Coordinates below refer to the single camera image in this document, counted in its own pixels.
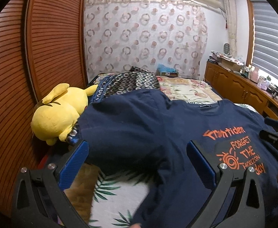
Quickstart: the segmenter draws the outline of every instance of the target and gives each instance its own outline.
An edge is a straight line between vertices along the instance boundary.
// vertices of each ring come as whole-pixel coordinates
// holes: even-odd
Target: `cardboard box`
[[[221,62],[222,66],[232,70],[232,71],[237,71],[239,72],[242,68],[242,66],[237,65],[236,63],[230,62],[226,59],[222,58],[222,62]]]
[[[174,78],[174,77],[178,77],[178,73],[161,72],[160,76],[167,76],[167,77]]]

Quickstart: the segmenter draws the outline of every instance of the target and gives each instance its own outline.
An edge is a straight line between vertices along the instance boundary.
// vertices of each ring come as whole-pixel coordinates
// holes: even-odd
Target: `patterned wall curtain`
[[[201,7],[175,0],[86,0],[88,79],[130,66],[151,72],[162,63],[180,77],[198,79],[207,43]]]
[[[235,0],[224,0],[224,4],[226,9],[226,15],[227,15],[230,54],[233,57],[236,57],[237,56],[237,48],[236,48],[237,18],[236,18]]]

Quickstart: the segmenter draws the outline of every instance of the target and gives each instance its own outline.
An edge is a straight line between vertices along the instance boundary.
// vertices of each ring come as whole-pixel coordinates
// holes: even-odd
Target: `wooden cabinet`
[[[254,82],[210,62],[207,62],[205,79],[223,98],[236,104],[251,105],[263,116],[278,118],[278,102]]]
[[[248,86],[241,80],[231,78],[229,82],[230,100],[235,104],[242,104]]]
[[[253,89],[252,87],[249,87],[248,90],[246,90],[243,98],[244,104],[251,105],[260,114],[262,114],[268,101],[268,99],[264,95],[262,95],[260,92]]]
[[[228,98],[229,93],[229,72],[225,69],[217,69],[212,81],[213,87],[223,96]]]
[[[212,65],[210,65],[210,66],[206,69],[204,78],[205,78],[209,83],[212,83],[214,76],[215,76],[215,69],[213,68]]]

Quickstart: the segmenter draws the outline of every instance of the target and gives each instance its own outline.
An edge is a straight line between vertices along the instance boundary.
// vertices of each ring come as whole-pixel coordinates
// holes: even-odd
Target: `navy blue t-shirt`
[[[126,167],[158,171],[160,182],[133,217],[143,228],[185,228],[210,195],[187,156],[191,140],[235,171],[254,167],[266,216],[278,205],[278,152],[259,138],[260,130],[273,129],[229,100],[188,104],[141,89],[90,104],[78,123],[80,138],[90,145],[88,163],[111,173]]]

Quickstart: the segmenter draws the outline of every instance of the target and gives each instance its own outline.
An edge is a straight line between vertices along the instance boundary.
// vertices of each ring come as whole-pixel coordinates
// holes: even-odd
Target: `wooden trim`
[[[82,69],[82,77],[83,83],[85,83],[84,88],[88,85],[88,77],[87,77],[87,68],[85,62],[85,48],[84,48],[84,29],[83,29],[83,21],[84,21],[84,6],[85,0],[80,1],[80,13],[79,13],[79,43],[80,43],[80,59],[81,59],[81,69]]]
[[[246,66],[252,63],[253,57],[253,46],[254,46],[254,20],[253,20],[253,5],[250,0],[247,0],[248,13],[249,13],[249,44],[248,44],[248,54]]]
[[[278,120],[278,116],[269,107],[266,107],[264,112],[272,119]]]
[[[25,42],[25,56],[26,65],[29,73],[30,83],[33,89],[34,97],[38,103],[42,99],[42,94],[39,89],[38,78],[36,74],[36,68],[34,65],[33,49],[32,49],[32,11],[34,0],[28,0],[25,13],[25,25],[24,25],[24,42]]]

